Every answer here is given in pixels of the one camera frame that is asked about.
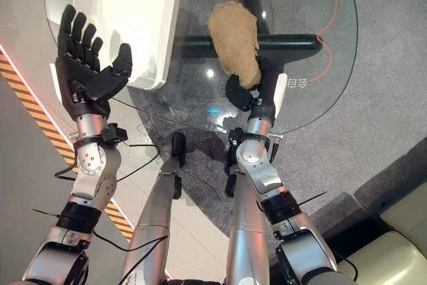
tan foam block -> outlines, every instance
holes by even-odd
[[[238,75],[244,88],[259,83],[261,73],[254,54],[259,49],[256,17],[240,3],[228,1],[215,7],[208,27],[224,71]]]

glass tabletop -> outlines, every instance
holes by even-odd
[[[209,16],[224,1],[229,0],[180,0],[175,39],[209,35]],[[258,33],[320,34],[324,45],[319,53],[284,65],[288,83],[273,132],[286,133],[318,119],[341,96],[352,72],[358,32],[354,0],[238,1],[252,6]],[[283,54],[275,53],[277,60]],[[161,87],[144,90],[129,83],[116,99],[183,125],[222,132],[244,127],[249,113],[228,101],[228,75],[218,58],[208,56],[191,57],[174,46]]]

beige sofa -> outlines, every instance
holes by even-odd
[[[427,284],[427,182],[380,215],[388,232],[352,254],[359,285]],[[341,262],[339,271],[354,277],[354,269]]]

hazard stripe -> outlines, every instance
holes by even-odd
[[[31,102],[33,102],[33,103],[37,103],[37,102],[35,101],[34,97],[33,97],[31,94],[30,94],[30,95],[28,95],[28,94],[21,93],[21,92],[16,91],[16,90],[15,90],[15,93],[16,93],[16,96],[18,96],[18,98],[24,98],[24,99],[26,99],[27,101],[31,101]]]
[[[29,103],[28,101],[23,101],[22,104],[31,110],[37,110],[43,112],[43,110],[36,103]]]
[[[21,78],[19,78],[18,75],[15,75],[13,73],[2,73],[2,75],[3,75],[4,78],[7,79],[7,81],[9,81],[9,80],[15,80],[15,81],[20,81],[22,83]]]
[[[13,70],[13,67],[9,63],[0,63],[0,69],[15,71]]]
[[[56,147],[57,151],[63,157],[64,161],[71,165],[74,163],[74,150],[65,141],[64,137],[57,131],[55,126],[47,117],[43,108],[37,103],[37,100],[32,96],[31,90],[22,81],[20,76],[15,72],[13,66],[7,60],[7,57],[0,51],[0,73],[5,78],[11,89],[15,92],[16,96],[21,100],[25,109],[33,117],[37,125],[43,133],[49,138],[51,143]],[[73,172],[78,173],[77,168],[72,169]],[[107,208],[104,210],[109,216],[110,220],[115,224],[117,229],[123,237],[130,242],[133,235],[133,228],[129,222],[123,217],[114,203],[109,202]]]

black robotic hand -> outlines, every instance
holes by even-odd
[[[280,70],[276,61],[257,56],[256,61],[261,71],[261,81],[250,89],[239,84],[239,76],[231,75],[226,84],[226,96],[229,101],[242,111],[251,111],[250,118],[264,117],[274,123],[274,92]],[[258,90],[259,95],[254,98],[251,91]]]
[[[112,66],[100,71],[98,53],[103,42],[99,37],[92,41],[96,28],[91,23],[82,38],[86,16],[75,13],[74,7],[67,5],[58,35],[55,67],[62,104],[72,119],[85,113],[108,118],[108,99],[125,87],[132,72],[131,47],[122,43]]]

